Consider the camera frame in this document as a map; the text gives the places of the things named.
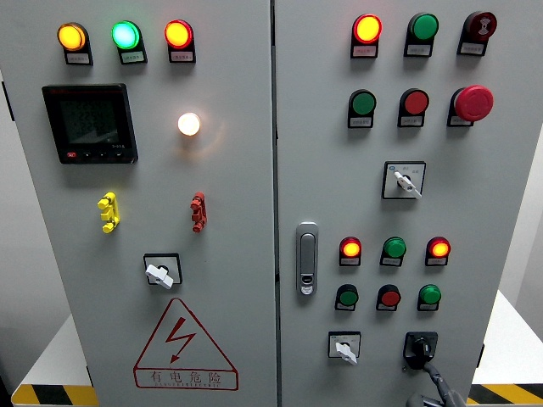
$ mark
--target yellow black hazard stripe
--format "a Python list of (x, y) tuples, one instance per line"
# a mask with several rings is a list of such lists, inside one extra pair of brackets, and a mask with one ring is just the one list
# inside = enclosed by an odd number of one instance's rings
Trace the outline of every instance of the yellow black hazard stripe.
[(96, 406), (98, 398), (92, 386), (60, 386), (21, 384), (11, 398), (17, 405), (77, 405)]
[(467, 404), (543, 404), (543, 384), (472, 384)]

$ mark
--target red cable clip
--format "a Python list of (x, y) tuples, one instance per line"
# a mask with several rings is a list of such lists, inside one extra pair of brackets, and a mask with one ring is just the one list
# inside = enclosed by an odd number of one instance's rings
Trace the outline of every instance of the red cable clip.
[(193, 210), (193, 232), (200, 233), (207, 223), (207, 212), (205, 211), (205, 196), (203, 192), (196, 192), (193, 196), (193, 201), (190, 204), (190, 209)]

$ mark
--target white indicator light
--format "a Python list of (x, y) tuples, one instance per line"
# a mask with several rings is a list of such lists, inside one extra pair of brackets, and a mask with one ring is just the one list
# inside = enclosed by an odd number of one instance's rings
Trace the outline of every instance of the white indicator light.
[(194, 113), (185, 113), (177, 121), (177, 127), (185, 136), (194, 136), (200, 130), (200, 118)]

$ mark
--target green indicator light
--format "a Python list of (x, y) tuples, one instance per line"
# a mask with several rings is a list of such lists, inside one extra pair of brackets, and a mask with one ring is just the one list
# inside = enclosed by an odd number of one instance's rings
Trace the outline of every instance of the green indicator light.
[(421, 14), (414, 20), (411, 25), (411, 33), (419, 40), (429, 40), (437, 34), (439, 23), (435, 15)]
[(139, 29), (130, 21), (120, 21), (113, 26), (111, 37), (121, 49), (133, 49), (139, 43)]
[(441, 300), (441, 291), (438, 286), (428, 284), (421, 289), (420, 297), (425, 304), (437, 304)]
[(353, 293), (352, 291), (345, 291), (339, 296), (339, 301), (341, 302), (341, 304), (349, 307), (356, 304), (356, 301), (358, 301), (358, 295), (356, 293)]
[(401, 237), (391, 237), (384, 243), (384, 252), (393, 259), (403, 256), (406, 251), (406, 243)]
[(363, 92), (353, 99), (353, 110), (357, 114), (369, 114), (375, 109), (375, 98), (371, 93)]

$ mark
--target emergency stop button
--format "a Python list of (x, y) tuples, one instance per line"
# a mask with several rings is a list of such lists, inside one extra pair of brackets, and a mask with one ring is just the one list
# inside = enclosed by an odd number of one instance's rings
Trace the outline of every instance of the emergency stop button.
[(473, 122), (484, 119), (494, 106), (494, 96), (489, 88), (471, 85), (458, 89), (451, 98), (447, 125), (472, 126)]

